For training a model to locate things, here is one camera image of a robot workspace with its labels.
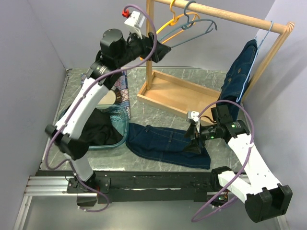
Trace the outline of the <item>denim garment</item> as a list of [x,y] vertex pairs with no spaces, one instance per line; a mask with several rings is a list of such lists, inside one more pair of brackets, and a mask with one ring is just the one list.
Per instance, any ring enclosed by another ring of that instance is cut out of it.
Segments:
[[185,131],[169,127],[142,126],[129,123],[127,148],[135,155],[153,161],[195,169],[210,169],[211,158],[206,148],[200,153],[184,151],[190,140]]

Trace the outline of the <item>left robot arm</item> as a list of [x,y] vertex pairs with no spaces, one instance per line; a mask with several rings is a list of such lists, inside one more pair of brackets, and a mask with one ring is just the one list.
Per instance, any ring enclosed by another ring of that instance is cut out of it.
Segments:
[[105,31],[79,94],[55,125],[46,126],[47,135],[72,163],[79,177],[78,186],[84,192],[95,188],[94,171],[86,157],[89,144],[80,138],[88,118],[122,75],[123,66],[139,57],[157,63],[170,51],[171,47],[157,41],[152,32],[147,36],[131,33],[124,39],[119,29]]

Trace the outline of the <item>blue denim skirt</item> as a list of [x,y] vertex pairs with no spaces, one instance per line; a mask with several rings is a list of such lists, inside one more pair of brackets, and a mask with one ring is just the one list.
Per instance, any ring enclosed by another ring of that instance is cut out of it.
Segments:
[[243,50],[235,59],[225,76],[218,98],[219,100],[229,100],[236,103],[236,99],[240,95],[256,50],[257,45],[254,39],[245,44]]

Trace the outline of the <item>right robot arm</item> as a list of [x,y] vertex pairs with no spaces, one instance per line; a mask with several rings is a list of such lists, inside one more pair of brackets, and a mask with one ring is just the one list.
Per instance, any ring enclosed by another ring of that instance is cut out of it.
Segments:
[[287,212],[293,192],[273,175],[257,150],[251,132],[242,120],[234,120],[227,105],[211,108],[214,124],[201,125],[201,115],[187,113],[190,126],[185,137],[190,139],[186,150],[197,154],[205,142],[223,139],[235,153],[242,169],[234,173],[227,166],[211,171],[210,187],[219,192],[230,191],[244,203],[249,218],[255,222],[282,216]]

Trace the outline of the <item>black garment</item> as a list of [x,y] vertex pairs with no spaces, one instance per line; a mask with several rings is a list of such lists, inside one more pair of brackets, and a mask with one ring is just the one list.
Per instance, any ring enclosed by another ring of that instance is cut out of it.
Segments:
[[123,136],[112,125],[110,115],[95,108],[83,127],[80,139],[90,146],[105,146],[117,144]]

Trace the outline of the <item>light blue wire hanger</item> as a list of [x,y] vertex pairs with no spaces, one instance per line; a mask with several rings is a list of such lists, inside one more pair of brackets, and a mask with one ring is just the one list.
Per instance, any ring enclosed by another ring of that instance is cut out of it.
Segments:
[[253,60],[252,60],[251,66],[250,66],[250,68],[249,68],[247,77],[246,77],[246,79],[245,79],[245,81],[244,81],[244,83],[243,83],[243,86],[242,86],[242,90],[241,90],[241,92],[240,92],[240,95],[239,95],[239,96],[237,97],[237,99],[236,99],[236,103],[238,103],[238,104],[240,103],[240,101],[241,101],[241,99],[242,99],[242,96],[243,96],[243,94],[244,94],[244,92],[245,92],[245,89],[246,89],[246,87],[247,87],[247,84],[248,84],[248,81],[249,81],[249,77],[250,77],[252,68],[253,68],[253,66],[254,66],[254,64],[255,64],[255,60],[256,60],[256,58],[257,58],[257,56],[258,56],[259,50],[260,50],[260,48],[261,48],[261,46],[262,46],[264,40],[266,39],[267,35],[268,35],[269,32],[271,31],[273,25],[274,25],[274,22],[271,21],[271,25],[270,25],[270,27],[269,27],[269,29],[268,29],[266,35],[262,38],[262,40],[260,41],[259,44],[258,44],[258,42],[257,42],[257,35],[256,35],[255,38],[254,38],[254,40],[255,40],[255,42],[256,42],[256,45],[257,45],[257,50],[256,50],[255,55],[253,56]]

